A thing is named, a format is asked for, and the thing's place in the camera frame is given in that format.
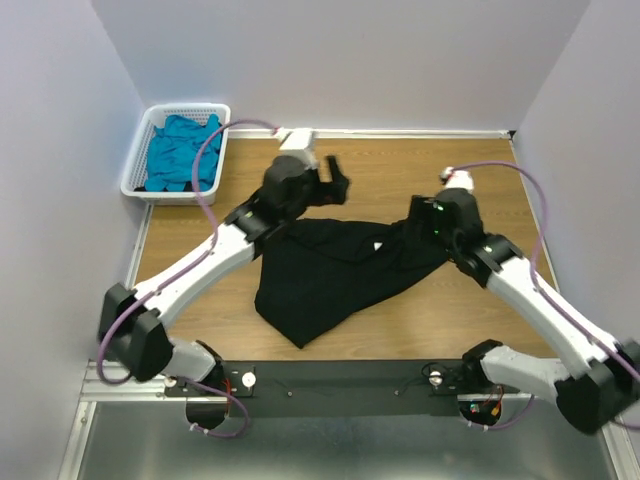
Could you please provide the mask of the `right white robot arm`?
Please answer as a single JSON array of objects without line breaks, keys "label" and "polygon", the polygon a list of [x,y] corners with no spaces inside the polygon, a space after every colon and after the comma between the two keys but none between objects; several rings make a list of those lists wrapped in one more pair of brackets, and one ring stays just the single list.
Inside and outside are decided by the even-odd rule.
[{"label": "right white robot arm", "polygon": [[621,342],[591,323],[509,239],[485,232],[476,199],[466,189],[413,196],[405,233],[414,244],[443,248],[461,273],[510,305],[556,354],[538,358],[486,340],[463,355],[454,375],[463,392],[513,387],[556,405],[587,435],[638,403],[638,342]]}]

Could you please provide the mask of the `black t shirt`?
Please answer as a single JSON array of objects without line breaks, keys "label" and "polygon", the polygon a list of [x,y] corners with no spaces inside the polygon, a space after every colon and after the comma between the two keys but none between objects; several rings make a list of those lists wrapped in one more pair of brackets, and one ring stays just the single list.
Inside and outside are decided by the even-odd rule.
[{"label": "black t shirt", "polygon": [[432,241],[410,244],[403,221],[303,219],[264,252],[254,306],[302,349],[447,261],[447,252]]}]

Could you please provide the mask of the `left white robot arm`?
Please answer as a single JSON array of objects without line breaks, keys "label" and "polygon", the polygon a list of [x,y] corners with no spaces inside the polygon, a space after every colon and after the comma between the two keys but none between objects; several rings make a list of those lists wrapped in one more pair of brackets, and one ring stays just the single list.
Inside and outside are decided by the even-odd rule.
[{"label": "left white robot arm", "polygon": [[101,310],[97,361],[116,359],[126,377],[138,382],[167,374],[187,378],[201,395],[214,393],[222,380],[220,359],[203,344],[171,340],[168,330],[208,288],[279,241],[308,208],[345,203],[350,181],[335,156],[326,162],[331,179],[323,182],[302,160],[276,157],[262,185],[202,244],[133,288],[110,287]]}]

